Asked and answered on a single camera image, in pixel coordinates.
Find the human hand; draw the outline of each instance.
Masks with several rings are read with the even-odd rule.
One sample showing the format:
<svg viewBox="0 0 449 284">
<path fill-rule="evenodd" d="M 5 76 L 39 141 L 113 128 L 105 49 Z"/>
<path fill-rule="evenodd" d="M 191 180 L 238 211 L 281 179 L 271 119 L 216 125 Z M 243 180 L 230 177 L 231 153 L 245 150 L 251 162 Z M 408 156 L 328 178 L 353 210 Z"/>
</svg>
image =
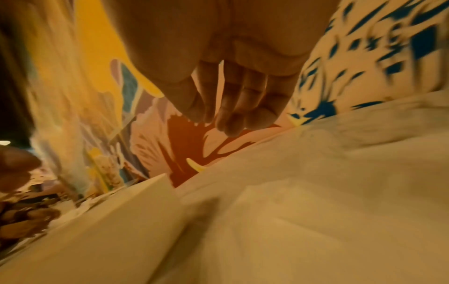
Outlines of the human hand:
<svg viewBox="0 0 449 284">
<path fill-rule="evenodd" d="M 187 118 L 228 136 L 270 126 L 339 0 L 102 0 L 135 67 Z M 196 70 L 198 89 L 192 79 Z"/>
<path fill-rule="evenodd" d="M 0 191 L 11 192 L 25 185 L 38 168 L 40 160 L 31 153 L 8 146 L 0 146 Z"/>
</svg>

